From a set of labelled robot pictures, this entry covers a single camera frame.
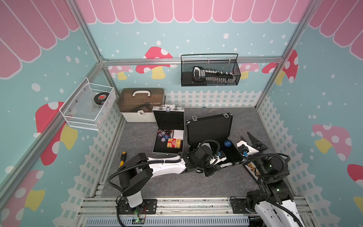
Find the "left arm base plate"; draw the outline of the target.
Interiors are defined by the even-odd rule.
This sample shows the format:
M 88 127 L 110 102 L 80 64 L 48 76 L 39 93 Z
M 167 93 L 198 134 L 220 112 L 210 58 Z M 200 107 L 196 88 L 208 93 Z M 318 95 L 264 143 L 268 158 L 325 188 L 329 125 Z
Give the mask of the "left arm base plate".
M 120 205 L 116 205 L 116 211 L 120 215 L 132 214 L 156 214 L 157 209 L 157 199 L 145 199 L 141 205 L 135 208 L 131 208 L 129 203 L 124 199 L 120 199 Z

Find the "white box lock latch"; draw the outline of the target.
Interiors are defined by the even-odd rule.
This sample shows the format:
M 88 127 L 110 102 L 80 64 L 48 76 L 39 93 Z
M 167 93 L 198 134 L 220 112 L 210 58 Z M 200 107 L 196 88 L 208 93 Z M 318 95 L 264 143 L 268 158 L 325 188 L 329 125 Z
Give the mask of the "white box lock latch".
M 137 111 L 138 115 L 139 116 L 144 116 L 145 115 L 145 112 L 143 110 L 139 110 Z

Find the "black yellow battery charger board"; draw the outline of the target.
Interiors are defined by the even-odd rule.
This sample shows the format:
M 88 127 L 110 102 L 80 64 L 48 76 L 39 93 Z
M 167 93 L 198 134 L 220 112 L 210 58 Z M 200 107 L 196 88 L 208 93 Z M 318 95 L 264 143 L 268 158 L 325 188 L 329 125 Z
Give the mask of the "black yellow battery charger board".
M 258 178 L 260 177 L 260 172 L 257 167 L 252 163 L 244 164 L 244 168 L 247 173 L 253 178 L 255 182 L 258 182 Z

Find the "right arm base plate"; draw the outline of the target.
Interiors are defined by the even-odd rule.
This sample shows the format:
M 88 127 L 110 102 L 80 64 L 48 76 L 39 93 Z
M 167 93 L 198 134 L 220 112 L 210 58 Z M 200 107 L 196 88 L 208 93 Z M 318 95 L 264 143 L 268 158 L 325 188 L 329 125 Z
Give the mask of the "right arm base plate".
M 230 197 L 229 203 L 232 207 L 233 214 L 254 214 L 255 213 L 246 207 L 245 199 Z

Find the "white playing card box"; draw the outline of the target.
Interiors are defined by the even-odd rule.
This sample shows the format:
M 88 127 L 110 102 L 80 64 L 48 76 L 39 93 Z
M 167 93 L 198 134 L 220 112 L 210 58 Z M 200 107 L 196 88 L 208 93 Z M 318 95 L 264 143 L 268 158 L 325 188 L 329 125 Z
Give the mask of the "white playing card box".
M 173 139 L 183 140 L 184 130 L 174 130 Z

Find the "blue round dealer chip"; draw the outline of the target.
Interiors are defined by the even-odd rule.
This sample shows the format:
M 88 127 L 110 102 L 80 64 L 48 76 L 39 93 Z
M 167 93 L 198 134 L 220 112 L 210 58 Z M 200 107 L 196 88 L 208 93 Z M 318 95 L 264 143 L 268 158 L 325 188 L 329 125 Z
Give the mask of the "blue round dealer chip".
M 230 140 L 226 140 L 226 141 L 224 141 L 224 146 L 225 147 L 231 147 L 232 146 L 232 142 Z

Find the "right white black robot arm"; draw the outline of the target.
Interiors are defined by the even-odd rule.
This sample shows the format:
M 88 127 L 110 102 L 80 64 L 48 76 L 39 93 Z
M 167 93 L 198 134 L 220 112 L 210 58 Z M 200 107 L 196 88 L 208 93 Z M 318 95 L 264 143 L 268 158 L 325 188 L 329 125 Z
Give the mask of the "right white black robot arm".
M 284 182 L 290 174 L 290 157 L 282 153 L 267 153 L 267 145 L 250 132 L 247 135 L 251 145 L 241 137 L 237 148 L 245 164 L 254 164 L 259 189 L 247 192 L 246 210 L 257 213 L 266 227 L 303 227 L 294 196 Z

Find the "red playing card box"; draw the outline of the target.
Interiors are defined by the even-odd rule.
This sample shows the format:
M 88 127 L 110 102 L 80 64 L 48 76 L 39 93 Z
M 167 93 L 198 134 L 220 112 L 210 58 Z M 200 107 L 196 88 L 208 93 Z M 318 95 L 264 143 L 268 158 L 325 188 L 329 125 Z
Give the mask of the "red playing card box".
M 181 148 L 182 140 L 181 139 L 168 139 L 167 147 L 168 148 Z

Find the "yellow black screwdriver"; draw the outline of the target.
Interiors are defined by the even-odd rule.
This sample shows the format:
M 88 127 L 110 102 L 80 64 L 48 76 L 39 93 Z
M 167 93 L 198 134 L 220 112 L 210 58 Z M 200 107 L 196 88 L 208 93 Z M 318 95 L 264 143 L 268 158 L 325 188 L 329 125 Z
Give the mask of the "yellow black screwdriver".
M 126 158 L 127 158 L 127 153 L 126 152 L 123 152 L 120 156 L 120 164 L 119 164 L 119 167 L 122 167 L 126 161 Z

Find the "silver aluminium poker case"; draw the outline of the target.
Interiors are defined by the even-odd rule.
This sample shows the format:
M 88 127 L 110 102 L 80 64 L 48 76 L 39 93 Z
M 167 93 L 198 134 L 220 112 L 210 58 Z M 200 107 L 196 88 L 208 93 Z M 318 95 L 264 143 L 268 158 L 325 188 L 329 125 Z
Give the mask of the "silver aluminium poker case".
M 153 147 L 156 156 L 177 156 L 183 152 L 185 110 L 176 105 L 153 107 L 157 135 Z

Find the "black red tape roll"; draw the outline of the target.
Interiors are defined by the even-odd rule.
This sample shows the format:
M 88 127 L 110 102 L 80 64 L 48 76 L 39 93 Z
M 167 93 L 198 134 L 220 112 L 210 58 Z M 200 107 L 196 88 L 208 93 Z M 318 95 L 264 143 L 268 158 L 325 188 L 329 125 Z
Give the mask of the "black red tape roll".
M 97 104 L 97 105 L 103 105 L 106 100 L 108 99 L 110 93 L 109 92 L 101 92 L 101 93 L 97 93 L 95 96 L 94 96 L 94 102 Z

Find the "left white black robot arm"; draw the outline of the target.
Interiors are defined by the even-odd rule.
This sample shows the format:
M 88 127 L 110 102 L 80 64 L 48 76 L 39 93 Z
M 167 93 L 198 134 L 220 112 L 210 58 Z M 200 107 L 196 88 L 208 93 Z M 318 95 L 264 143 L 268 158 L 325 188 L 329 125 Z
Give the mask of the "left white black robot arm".
M 139 153 L 118 170 L 111 174 L 106 183 L 121 192 L 128 205 L 134 209 L 144 204 L 141 190 L 153 177 L 184 174 L 192 171 L 212 175 L 219 169 L 219 164 L 227 160 L 226 155 L 216 140 L 206 140 L 196 149 L 172 158 L 149 158 Z

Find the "poker chips stack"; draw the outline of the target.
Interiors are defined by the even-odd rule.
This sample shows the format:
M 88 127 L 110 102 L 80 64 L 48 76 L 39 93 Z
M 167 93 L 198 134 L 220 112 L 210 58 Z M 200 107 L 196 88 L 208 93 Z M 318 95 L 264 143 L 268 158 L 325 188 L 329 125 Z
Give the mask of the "poker chips stack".
M 168 142 L 168 139 L 173 138 L 173 130 L 158 130 L 157 137 L 160 139 L 162 143 Z

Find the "socket wrench set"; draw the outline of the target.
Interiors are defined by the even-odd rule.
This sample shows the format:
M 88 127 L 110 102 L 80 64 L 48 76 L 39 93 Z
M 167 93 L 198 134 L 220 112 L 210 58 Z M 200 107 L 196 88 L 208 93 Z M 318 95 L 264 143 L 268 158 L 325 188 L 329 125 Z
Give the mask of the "socket wrench set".
M 236 82 L 232 73 L 224 74 L 223 72 L 206 70 L 201 67 L 194 67 L 192 74 L 193 83 L 232 85 Z

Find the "black poker case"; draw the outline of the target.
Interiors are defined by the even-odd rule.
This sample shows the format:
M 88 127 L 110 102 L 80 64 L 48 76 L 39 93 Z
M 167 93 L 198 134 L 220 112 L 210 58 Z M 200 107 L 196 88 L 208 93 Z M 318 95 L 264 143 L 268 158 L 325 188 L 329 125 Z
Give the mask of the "black poker case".
M 243 162 L 243 157 L 236 146 L 233 143 L 231 147 L 224 146 L 224 141 L 230 140 L 232 121 L 232 113 L 222 113 L 201 118 L 193 116 L 192 119 L 188 120 L 186 123 L 189 150 L 194 150 L 205 140 L 215 140 L 219 142 L 221 150 L 227 157 L 227 160 L 221 164 L 241 164 Z

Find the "white storage box brown lid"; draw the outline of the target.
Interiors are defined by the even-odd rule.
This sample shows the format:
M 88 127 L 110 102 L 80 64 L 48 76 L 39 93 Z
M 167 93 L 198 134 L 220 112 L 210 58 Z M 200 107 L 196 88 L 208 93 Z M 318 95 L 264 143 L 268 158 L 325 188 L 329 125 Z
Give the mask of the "white storage box brown lid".
M 139 94 L 132 97 L 132 93 L 136 90 L 149 90 L 151 96 Z M 153 123 L 156 121 L 153 108 L 164 105 L 165 99 L 166 93 L 161 88 L 127 88 L 122 90 L 117 106 L 129 123 Z M 137 113 L 139 110 L 143 110 L 145 115 L 139 116 Z

